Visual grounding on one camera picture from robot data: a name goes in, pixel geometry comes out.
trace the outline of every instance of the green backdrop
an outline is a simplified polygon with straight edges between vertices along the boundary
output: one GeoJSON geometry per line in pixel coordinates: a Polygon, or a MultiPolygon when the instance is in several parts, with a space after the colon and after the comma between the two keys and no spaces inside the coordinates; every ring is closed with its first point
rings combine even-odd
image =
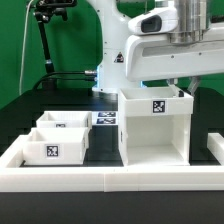
{"type": "MultiPolygon", "coordinates": [[[[22,42],[26,12],[26,0],[1,2],[0,42],[0,108],[19,96],[22,42]]],[[[149,8],[154,5],[149,0],[149,8]]],[[[133,17],[143,12],[143,5],[118,4],[120,11],[133,17]]],[[[212,14],[224,14],[224,1],[212,0],[212,14]]],[[[102,59],[101,27],[95,11],[85,0],[78,0],[78,6],[68,10],[69,20],[63,22],[53,17],[46,25],[49,47],[56,70],[95,69],[102,59]]],[[[27,50],[25,58],[23,92],[45,74],[44,57],[37,22],[29,16],[27,50]]],[[[163,82],[148,82],[149,86],[163,82]]],[[[181,86],[188,85],[187,79],[180,80],[181,86]]],[[[61,88],[90,87],[90,82],[59,82],[61,88]]],[[[224,75],[203,77],[201,86],[216,89],[224,94],[224,75]]]]}

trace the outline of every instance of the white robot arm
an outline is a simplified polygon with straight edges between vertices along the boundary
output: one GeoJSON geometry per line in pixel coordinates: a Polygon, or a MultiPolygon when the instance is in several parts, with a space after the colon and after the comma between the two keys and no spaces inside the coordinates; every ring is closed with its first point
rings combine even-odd
{"type": "MultiPolygon", "coordinates": [[[[96,95],[117,97],[119,88],[141,87],[141,82],[129,81],[125,77],[125,43],[131,32],[127,15],[119,12],[116,0],[87,0],[99,16],[103,36],[103,60],[98,66],[98,81],[93,88],[96,95]]],[[[145,0],[124,0],[145,2],[145,0]]]]}
{"type": "MultiPolygon", "coordinates": [[[[133,35],[126,43],[127,78],[146,81],[223,73],[224,23],[210,25],[209,0],[158,2],[173,3],[178,26],[168,27],[166,33],[159,30],[141,36],[133,31],[145,15],[139,17],[142,21],[129,22],[133,35]]],[[[156,12],[158,9],[151,12],[152,17],[156,12]]]]}
{"type": "Polygon", "coordinates": [[[155,8],[130,20],[129,30],[134,35],[167,33],[174,30],[178,26],[178,13],[172,3],[170,1],[167,7],[155,8]]]}

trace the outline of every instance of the wire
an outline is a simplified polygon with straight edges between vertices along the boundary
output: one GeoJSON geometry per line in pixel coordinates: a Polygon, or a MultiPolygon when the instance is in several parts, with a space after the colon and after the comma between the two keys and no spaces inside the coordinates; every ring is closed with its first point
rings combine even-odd
{"type": "Polygon", "coordinates": [[[68,78],[42,78],[40,79],[34,86],[33,86],[33,90],[37,90],[38,86],[43,82],[43,81],[46,81],[46,80],[49,80],[49,79],[55,79],[55,80],[65,80],[65,81],[88,81],[88,82],[94,82],[95,81],[95,77],[89,77],[89,78],[73,78],[73,79],[68,79],[68,78]]]}
{"type": "Polygon", "coordinates": [[[23,88],[24,63],[25,63],[25,51],[26,51],[26,38],[27,38],[29,11],[30,11],[31,4],[34,1],[35,0],[30,0],[29,4],[27,5],[27,10],[26,10],[26,19],[25,19],[24,36],[23,36],[22,62],[21,62],[20,80],[19,80],[19,95],[22,95],[22,88],[23,88]]]}
{"type": "Polygon", "coordinates": [[[50,72],[50,73],[44,75],[41,79],[51,77],[54,75],[85,75],[85,72],[84,71],[80,71],[80,72],[79,71],[50,72]]]}

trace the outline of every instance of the cable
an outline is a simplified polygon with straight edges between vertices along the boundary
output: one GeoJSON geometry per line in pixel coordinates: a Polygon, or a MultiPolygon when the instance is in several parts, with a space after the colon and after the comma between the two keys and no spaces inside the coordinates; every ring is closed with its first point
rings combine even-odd
{"type": "Polygon", "coordinates": [[[28,19],[29,19],[29,11],[30,11],[30,7],[31,7],[31,4],[33,3],[33,1],[35,1],[35,0],[30,0],[29,4],[27,6],[27,10],[26,10],[26,19],[25,19],[24,36],[23,36],[22,62],[21,62],[21,71],[20,71],[20,80],[19,80],[19,95],[22,95],[27,26],[28,26],[28,19]]]}
{"type": "Polygon", "coordinates": [[[91,78],[96,78],[96,73],[94,71],[65,71],[65,72],[51,72],[46,75],[44,75],[41,79],[37,81],[37,83],[34,85],[33,89],[36,89],[39,84],[44,80],[44,79],[49,79],[52,76],[56,75],[86,75],[87,77],[91,78]]]}
{"type": "Polygon", "coordinates": [[[84,71],[81,71],[81,72],[79,72],[79,71],[50,72],[50,73],[44,75],[41,79],[51,77],[54,75],[85,75],[85,72],[84,71]]]}
{"type": "Polygon", "coordinates": [[[88,82],[95,82],[95,77],[89,77],[89,78],[74,78],[74,79],[68,79],[68,78],[42,78],[40,79],[34,86],[33,90],[37,90],[38,86],[43,82],[48,79],[55,79],[55,80],[66,80],[66,81],[88,81],[88,82]]]}

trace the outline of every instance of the white box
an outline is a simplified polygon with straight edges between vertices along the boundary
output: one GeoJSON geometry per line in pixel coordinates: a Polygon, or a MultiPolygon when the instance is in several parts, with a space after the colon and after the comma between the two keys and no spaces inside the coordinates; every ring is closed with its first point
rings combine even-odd
{"type": "Polygon", "coordinates": [[[171,87],[121,89],[119,150],[123,164],[189,165],[193,97],[171,87]]]}
{"type": "Polygon", "coordinates": [[[25,165],[83,164],[88,128],[33,128],[23,146],[25,165]]]}
{"type": "Polygon", "coordinates": [[[45,111],[36,121],[38,128],[92,128],[91,111],[45,111]]]}

